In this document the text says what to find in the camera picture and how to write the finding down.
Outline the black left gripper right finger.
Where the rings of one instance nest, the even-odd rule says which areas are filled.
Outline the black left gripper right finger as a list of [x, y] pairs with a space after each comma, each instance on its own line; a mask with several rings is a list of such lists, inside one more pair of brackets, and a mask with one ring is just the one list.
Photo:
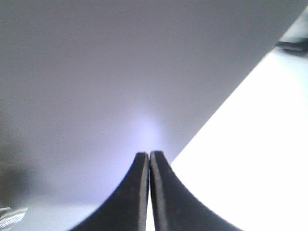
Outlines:
[[179, 180], [162, 151], [150, 153], [150, 189], [157, 231], [239, 231]]

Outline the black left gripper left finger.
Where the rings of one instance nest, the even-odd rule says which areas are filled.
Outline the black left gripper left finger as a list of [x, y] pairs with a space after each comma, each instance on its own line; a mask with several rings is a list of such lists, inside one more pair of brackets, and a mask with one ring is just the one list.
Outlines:
[[149, 156], [137, 153], [113, 193], [73, 231], [144, 231], [149, 192]]

